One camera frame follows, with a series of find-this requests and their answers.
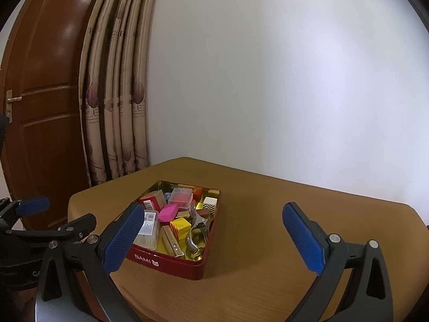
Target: table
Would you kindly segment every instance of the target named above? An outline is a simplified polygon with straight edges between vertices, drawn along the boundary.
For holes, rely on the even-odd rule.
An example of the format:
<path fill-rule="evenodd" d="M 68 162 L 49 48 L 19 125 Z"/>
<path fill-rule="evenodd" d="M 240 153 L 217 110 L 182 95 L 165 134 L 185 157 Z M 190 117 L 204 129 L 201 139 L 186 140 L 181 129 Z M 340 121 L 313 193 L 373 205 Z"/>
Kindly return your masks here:
<path fill-rule="evenodd" d="M 429 231 L 407 205 L 317 188 L 191 158 L 169 160 L 73 195 L 69 221 L 97 217 L 95 233 L 158 180 L 222 191 L 218 225 L 203 279 L 190 281 L 125 259 L 111 274 L 140 316 L 155 321 L 284 321 L 315 274 L 282 223 L 295 201 L 326 233 L 347 242 L 376 239 L 393 294 L 395 321 L 406 317 L 429 281 Z M 334 314 L 348 274 L 323 318 Z"/>

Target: door handle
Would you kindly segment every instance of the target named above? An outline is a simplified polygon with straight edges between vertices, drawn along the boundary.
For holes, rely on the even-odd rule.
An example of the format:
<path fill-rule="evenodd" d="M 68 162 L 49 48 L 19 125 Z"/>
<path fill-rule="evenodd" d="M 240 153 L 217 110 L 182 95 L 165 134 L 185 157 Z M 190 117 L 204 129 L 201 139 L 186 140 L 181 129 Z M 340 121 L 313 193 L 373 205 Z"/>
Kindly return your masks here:
<path fill-rule="evenodd" d="M 12 123 L 12 103 L 20 102 L 22 97 L 12 97 L 12 90 L 6 92 L 6 117 L 9 118 L 9 123 Z"/>
<path fill-rule="evenodd" d="M 22 97 L 7 98 L 6 103 L 20 102 L 21 100 L 22 100 Z"/>

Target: white wall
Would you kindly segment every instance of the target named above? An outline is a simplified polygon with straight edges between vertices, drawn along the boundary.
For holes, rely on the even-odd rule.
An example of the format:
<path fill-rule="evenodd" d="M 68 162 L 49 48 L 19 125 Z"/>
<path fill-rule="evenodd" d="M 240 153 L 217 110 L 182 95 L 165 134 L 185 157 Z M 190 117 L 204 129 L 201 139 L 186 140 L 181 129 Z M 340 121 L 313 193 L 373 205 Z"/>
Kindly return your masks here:
<path fill-rule="evenodd" d="M 429 223 L 429 34 L 407 0 L 157 0 L 147 100 L 151 163 L 404 202 Z"/>

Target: pink item in plastic box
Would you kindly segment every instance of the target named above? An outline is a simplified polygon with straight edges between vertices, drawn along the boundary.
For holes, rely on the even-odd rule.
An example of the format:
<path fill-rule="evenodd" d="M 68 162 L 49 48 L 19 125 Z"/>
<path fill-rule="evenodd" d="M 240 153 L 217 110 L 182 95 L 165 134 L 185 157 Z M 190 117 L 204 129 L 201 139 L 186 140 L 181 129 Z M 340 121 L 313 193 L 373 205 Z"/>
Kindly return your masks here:
<path fill-rule="evenodd" d="M 177 212 L 179 211 L 179 206 L 176 203 L 170 203 L 164 208 L 162 208 L 161 212 L 158 215 L 158 219 L 161 222 L 167 222 L 174 220 Z"/>
<path fill-rule="evenodd" d="M 168 199 L 168 203 L 176 203 L 179 210 L 189 210 L 189 205 L 192 202 L 192 189 L 174 188 Z"/>

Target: wooden door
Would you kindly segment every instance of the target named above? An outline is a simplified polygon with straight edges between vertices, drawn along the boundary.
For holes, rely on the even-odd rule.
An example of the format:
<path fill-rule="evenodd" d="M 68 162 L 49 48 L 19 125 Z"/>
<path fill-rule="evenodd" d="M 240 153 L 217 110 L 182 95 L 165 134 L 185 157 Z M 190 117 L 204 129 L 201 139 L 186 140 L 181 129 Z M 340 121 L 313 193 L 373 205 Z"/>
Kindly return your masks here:
<path fill-rule="evenodd" d="M 0 95 L 12 104 L 1 157 L 13 199 L 47 196 L 50 209 L 23 220 L 56 228 L 71 195 L 89 187 L 80 131 L 78 77 L 95 0 L 27 0 L 14 24 L 0 70 Z"/>

